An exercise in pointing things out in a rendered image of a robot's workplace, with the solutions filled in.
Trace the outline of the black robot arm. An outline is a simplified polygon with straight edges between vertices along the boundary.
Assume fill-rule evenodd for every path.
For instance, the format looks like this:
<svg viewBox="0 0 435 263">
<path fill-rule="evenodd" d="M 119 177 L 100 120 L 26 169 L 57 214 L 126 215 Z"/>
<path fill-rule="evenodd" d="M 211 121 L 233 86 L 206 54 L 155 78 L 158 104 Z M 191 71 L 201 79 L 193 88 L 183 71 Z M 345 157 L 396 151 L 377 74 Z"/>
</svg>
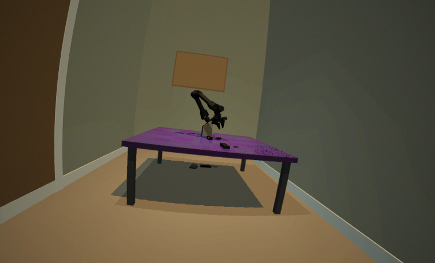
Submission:
<svg viewBox="0 0 435 263">
<path fill-rule="evenodd" d="M 224 106 L 222 106 L 222 105 L 220 106 L 217 103 L 215 103 L 214 101 L 211 101 L 199 90 L 194 90 L 191 93 L 191 96 L 192 96 L 192 98 L 195 99 L 195 101 L 200 109 L 200 116 L 201 116 L 202 120 L 204 119 L 206 121 L 206 123 L 209 123 L 209 121 L 213 122 L 213 121 L 216 121 L 217 119 L 219 119 L 218 115 L 213 116 L 213 118 L 211 118 L 211 119 L 208 117 L 209 114 L 208 114 L 207 110 L 203 108 L 203 105 L 200 102 L 199 97 L 208 105 L 208 107 L 211 110 L 214 111 L 215 114 L 222 112 L 224 110 Z"/>
</svg>

